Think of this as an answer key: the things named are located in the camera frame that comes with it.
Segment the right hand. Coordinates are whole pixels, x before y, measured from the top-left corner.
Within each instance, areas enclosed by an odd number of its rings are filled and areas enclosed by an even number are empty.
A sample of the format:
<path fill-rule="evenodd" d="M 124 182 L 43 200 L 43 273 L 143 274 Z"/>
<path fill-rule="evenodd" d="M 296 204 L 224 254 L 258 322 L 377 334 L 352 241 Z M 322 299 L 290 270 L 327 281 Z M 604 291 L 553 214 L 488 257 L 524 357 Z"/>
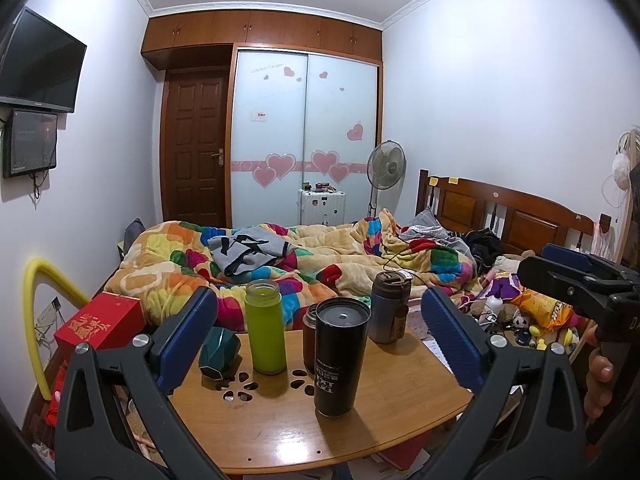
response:
<path fill-rule="evenodd" d="M 587 393 L 584 401 L 586 415 L 591 419 L 597 419 L 602 415 L 613 396 L 610 382 L 613 378 L 614 366 L 601 352 L 597 328 L 598 326 L 595 325 L 585 332 L 586 343 L 593 346 L 589 356 L 586 376 Z"/>

